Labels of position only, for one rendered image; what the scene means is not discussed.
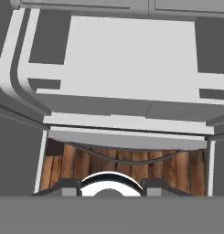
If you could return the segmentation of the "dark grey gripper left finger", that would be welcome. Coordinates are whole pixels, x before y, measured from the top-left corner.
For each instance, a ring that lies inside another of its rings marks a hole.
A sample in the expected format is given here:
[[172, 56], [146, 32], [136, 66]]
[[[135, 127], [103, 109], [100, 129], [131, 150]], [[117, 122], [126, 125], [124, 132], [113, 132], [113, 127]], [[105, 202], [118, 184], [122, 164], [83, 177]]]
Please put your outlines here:
[[53, 187], [33, 194], [33, 197], [81, 197], [81, 180], [61, 178]]

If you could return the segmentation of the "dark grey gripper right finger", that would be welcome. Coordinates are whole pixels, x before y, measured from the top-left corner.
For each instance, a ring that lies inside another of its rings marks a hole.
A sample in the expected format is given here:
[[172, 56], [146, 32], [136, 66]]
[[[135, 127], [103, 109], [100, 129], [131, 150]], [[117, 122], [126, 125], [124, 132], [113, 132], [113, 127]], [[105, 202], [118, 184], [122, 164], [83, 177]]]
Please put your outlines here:
[[143, 188], [143, 196], [146, 197], [190, 197], [190, 194], [172, 188], [164, 180], [157, 179], [143, 179], [141, 182]]

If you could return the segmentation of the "white and black round thing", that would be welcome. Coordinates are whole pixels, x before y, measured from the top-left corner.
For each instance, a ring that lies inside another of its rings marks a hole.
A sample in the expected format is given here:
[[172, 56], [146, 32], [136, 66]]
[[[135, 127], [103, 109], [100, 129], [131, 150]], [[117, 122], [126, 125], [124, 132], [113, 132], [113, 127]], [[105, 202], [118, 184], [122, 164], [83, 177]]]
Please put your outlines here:
[[144, 192], [134, 179], [113, 171], [94, 173], [81, 180], [80, 191], [84, 197], [95, 197], [108, 189], [117, 191], [123, 197], [140, 197]]

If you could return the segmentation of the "grey cupboard door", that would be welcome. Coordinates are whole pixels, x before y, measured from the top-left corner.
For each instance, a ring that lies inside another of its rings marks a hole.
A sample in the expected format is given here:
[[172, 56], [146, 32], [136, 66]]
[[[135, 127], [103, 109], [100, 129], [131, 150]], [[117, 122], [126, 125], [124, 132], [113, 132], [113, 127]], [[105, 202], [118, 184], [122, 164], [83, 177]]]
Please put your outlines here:
[[149, 0], [149, 14], [224, 17], [224, 0]]
[[44, 8], [148, 14], [148, 0], [9, 0], [14, 9]]

